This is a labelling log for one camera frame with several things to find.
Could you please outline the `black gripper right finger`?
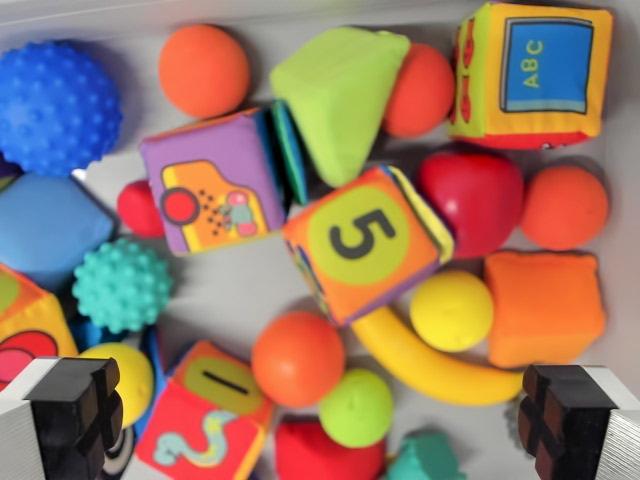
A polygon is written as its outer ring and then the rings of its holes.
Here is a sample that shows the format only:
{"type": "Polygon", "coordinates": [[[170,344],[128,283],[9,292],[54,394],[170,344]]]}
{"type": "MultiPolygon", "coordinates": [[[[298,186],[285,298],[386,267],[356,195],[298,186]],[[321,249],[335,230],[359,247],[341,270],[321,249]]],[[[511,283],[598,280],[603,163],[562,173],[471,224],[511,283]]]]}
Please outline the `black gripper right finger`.
{"type": "Polygon", "coordinates": [[[518,433],[541,479],[637,479],[639,398],[604,366],[527,367],[518,433]]]}

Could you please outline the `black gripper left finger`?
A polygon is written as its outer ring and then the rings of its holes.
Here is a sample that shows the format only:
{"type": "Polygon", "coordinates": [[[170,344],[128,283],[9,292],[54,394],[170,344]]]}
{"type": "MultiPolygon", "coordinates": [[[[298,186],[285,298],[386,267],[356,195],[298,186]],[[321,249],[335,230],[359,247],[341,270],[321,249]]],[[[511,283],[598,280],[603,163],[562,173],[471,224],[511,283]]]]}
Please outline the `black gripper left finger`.
{"type": "Polygon", "coordinates": [[[1,391],[3,479],[96,479],[123,427],[113,358],[40,357],[1,391]]]}

